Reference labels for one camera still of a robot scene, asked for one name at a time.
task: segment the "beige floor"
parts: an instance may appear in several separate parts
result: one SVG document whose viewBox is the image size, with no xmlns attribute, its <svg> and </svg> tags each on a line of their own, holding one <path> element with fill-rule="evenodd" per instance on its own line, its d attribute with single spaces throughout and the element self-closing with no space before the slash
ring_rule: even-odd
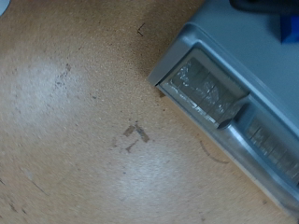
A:
<svg viewBox="0 0 299 224">
<path fill-rule="evenodd" d="M 146 80 L 200 3 L 12 1 L 0 223 L 295 223 Z"/>
</svg>

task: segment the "scuff mark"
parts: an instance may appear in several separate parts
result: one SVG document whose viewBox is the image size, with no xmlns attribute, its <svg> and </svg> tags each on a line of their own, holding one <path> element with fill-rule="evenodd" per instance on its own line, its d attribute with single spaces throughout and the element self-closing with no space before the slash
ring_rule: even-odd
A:
<svg viewBox="0 0 299 224">
<path fill-rule="evenodd" d="M 123 135 L 128 137 L 131 133 L 133 133 L 134 130 L 135 127 L 130 125 L 129 128 L 127 128 L 127 130 L 124 131 Z"/>
<path fill-rule="evenodd" d="M 147 142 L 150 140 L 149 136 L 143 131 L 143 129 L 142 129 L 141 127 L 138 126 L 138 124 L 136 124 L 135 127 L 136 127 L 136 131 L 137 131 L 137 132 L 139 133 L 139 135 L 141 136 L 141 139 L 142 139 L 145 143 L 147 143 Z"/>
<path fill-rule="evenodd" d="M 218 159 L 216 159 L 215 157 L 213 157 L 207 150 L 206 150 L 206 147 L 204 146 L 203 142 L 200 141 L 200 146 L 202 147 L 203 151 L 206 153 L 206 155 L 212 159 L 213 161 L 217 162 L 217 163 L 221 163 L 221 164 L 227 164 L 229 163 L 228 161 L 220 161 Z"/>
<path fill-rule="evenodd" d="M 129 147 L 126 148 L 128 153 L 131 153 L 131 148 L 138 142 L 138 139 L 135 140 Z"/>
</svg>

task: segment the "scratch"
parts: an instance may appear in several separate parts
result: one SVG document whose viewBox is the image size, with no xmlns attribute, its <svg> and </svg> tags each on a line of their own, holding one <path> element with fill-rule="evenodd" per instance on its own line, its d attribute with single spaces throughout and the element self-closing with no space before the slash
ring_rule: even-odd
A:
<svg viewBox="0 0 299 224">
<path fill-rule="evenodd" d="M 137 142 L 138 142 L 138 139 L 135 140 L 135 142 L 132 143 L 129 147 L 127 147 L 126 150 L 127 150 L 129 153 L 131 153 L 131 148 L 132 148 Z"/>
<path fill-rule="evenodd" d="M 221 164 L 227 164 L 227 163 L 229 163 L 228 161 L 220 161 L 220 160 L 216 159 L 215 157 L 213 157 L 213 156 L 206 150 L 206 147 L 204 146 L 204 144 L 203 144 L 202 141 L 200 141 L 199 143 L 200 143 L 200 146 L 202 147 L 203 151 L 206 153 L 206 155 L 207 155 L 210 159 L 212 159 L 212 160 L 215 161 L 215 162 L 221 163 Z"/>
<path fill-rule="evenodd" d="M 12 203 L 10 203 L 9 205 L 12 211 L 18 213 L 18 211 L 16 210 L 15 206 Z"/>
<path fill-rule="evenodd" d="M 31 181 L 41 192 L 43 192 L 44 194 L 46 194 L 47 196 L 49 196 L 48 193 L 45 192 L 45 190 L 43 190 L 41 187 L 39 187 L 34 181 Z"/>
<path fill-rule="evenodd" d="M 138 30 L 137 30 L 137 33 L 138 34 L 140 34 L 141 36 L 143 36 L 141 33 L 140 33 L 140 30 L 141 30 L 141 28 L 145 25 L 146 23 L 142 23 L 142 25 L 138 28 Z"/>
</svg>

